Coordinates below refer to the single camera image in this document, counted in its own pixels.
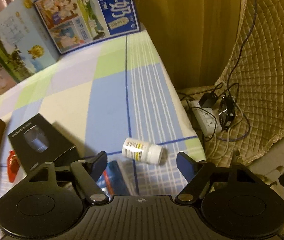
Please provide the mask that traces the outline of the white pill bottle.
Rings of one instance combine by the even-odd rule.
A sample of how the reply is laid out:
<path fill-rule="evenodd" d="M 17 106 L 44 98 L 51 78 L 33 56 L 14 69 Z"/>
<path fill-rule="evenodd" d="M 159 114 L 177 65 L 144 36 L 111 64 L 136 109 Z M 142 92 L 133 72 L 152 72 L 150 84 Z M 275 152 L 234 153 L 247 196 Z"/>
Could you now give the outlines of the white pill bottle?
<path fill-rule="evenodd" d="M 138 139 L 127 138 L 122 145 L 122 156 L 138 162 L 159 165 L 163 148 L 160 145 Z"/>

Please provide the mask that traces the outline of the checkered bed sheet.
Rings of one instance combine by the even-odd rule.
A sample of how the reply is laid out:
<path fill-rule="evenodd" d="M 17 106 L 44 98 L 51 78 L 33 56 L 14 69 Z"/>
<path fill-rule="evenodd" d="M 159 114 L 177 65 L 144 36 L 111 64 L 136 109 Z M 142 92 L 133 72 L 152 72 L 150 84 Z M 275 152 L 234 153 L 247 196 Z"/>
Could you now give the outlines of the checkered bed sheet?
<path fill-rule="evenodd" d="M 146 30 L 73 51 L 0 95 L 6 134 L 41 114 L 80 157 L 105 151 L 120 161 L 136 194 L 176 195 L 186 185 L 178 152 L 205 158 L 164 64 Z M 159 166 L 122 156 L 132 137 L 160 145 Z"/>

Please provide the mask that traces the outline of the blue milk carton box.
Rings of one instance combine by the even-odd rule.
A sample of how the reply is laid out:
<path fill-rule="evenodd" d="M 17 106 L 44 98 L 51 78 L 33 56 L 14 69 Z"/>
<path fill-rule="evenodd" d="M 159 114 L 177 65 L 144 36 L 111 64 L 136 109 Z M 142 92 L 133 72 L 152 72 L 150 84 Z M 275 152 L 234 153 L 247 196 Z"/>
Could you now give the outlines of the blue milk carton box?
<path fill-rule="evenodd" d="M 134 0 L 36 0 L 61 54 L 140 31 Z"/>

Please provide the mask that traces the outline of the red snack packet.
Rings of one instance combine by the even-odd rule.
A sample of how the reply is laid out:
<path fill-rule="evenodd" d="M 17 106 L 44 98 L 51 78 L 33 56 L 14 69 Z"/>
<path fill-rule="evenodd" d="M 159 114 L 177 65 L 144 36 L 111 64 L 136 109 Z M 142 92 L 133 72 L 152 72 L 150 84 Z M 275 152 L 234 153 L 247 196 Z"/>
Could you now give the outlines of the red snack packet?
<path fill-rule="evenodd" d="M 20 167 L 19 159 L 15 151 L 12 150 L 9 152 L 9 156 L 7 158 L 7 174 L 10 183 L 13 183 L 15 181 L 19 167 Z"/>

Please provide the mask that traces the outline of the olive quilted chair cushion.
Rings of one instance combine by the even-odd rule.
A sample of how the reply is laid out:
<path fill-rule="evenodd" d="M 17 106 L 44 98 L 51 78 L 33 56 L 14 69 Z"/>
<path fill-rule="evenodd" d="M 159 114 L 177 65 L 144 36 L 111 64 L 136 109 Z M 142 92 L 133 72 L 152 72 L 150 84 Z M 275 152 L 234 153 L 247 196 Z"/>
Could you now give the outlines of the olive quilted chair cushion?
<path fill-rule="evenodd" d="M 284 0 L 245 0 L 238 39 L 219 77 L 231 89 L 244 119 L 207 145 L 207 157 L 228 166 L 233 151 L 245 165 L 284 137 Z"/>

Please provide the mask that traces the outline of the black power adapter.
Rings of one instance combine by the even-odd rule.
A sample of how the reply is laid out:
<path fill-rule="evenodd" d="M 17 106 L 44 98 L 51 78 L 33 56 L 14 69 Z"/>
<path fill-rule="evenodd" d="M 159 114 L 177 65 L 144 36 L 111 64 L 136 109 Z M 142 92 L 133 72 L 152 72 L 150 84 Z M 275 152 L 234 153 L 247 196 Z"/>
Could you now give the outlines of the black power adapter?
<path fill-rule="evenodd" d="M 204 93 L 199 100 L 201 108 L 212 108 L 218 100 L 218 96 L 214 92 Z"/>

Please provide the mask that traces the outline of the black small fan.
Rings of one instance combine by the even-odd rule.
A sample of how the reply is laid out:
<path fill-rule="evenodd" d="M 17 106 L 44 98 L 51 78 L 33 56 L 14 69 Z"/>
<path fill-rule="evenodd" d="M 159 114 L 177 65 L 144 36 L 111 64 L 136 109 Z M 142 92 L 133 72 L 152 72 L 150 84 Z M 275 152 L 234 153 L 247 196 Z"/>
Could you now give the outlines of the black small fan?
<path fill-rule="evenodd" d="M 231 96 L 223 95 L 218 108 L 222 130 L 228 130 L 235 119 L 235 105 Z"/>

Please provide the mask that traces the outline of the light blue green milk box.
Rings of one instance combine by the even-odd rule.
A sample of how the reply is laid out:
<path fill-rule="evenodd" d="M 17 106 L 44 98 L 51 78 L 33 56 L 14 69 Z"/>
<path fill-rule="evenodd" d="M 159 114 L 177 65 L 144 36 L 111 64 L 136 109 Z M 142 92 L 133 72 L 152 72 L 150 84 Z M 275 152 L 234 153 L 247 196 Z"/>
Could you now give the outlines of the light blue green milk box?
<path fill-rule="evenodd" d="M 34 2 L 14 0 L 0 11 L 0 65 L 17 83 L 60 57 Z"/>

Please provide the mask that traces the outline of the black product box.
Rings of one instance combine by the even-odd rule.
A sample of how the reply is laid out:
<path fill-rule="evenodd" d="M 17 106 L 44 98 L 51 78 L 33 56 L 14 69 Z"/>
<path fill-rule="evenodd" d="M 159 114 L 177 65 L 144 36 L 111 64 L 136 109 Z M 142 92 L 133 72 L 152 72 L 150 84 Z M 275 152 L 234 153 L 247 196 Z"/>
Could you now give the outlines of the black product box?
<path fill-rule="evenodd" d="M 48 161 L 56 166 L 68 166 L 80 159 L 76 146 L 39 113 L 8 138 L 26 173 Z"/>

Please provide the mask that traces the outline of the white power strip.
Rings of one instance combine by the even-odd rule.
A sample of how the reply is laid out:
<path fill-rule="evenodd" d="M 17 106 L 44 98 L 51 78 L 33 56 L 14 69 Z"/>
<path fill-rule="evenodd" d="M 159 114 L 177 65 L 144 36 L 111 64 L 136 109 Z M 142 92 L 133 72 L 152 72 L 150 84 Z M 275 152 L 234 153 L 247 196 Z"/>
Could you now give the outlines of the white power strip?
<path fill-rule="evenodd" d="M 221 133 L 222 127 L 219 119 L 215 116 L 211 108 L 201 108 L 198 100 L 194 100 L 190 104 L 195 118 L 206 137 Z"/>

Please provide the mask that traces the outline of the blue white tissue pack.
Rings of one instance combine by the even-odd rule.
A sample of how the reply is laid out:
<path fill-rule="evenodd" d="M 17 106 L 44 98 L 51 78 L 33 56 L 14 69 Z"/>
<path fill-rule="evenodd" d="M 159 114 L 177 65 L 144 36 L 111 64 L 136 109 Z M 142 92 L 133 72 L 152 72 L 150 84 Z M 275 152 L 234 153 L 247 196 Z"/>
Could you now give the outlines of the blue white tissue pack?
<path fill-rule="evenodd" d="M 107 194 L 109 199 L 113 196 L 133 196 L 135 189 L 121 161 L 110 161 L 97 181 L 98 186 Z"/>

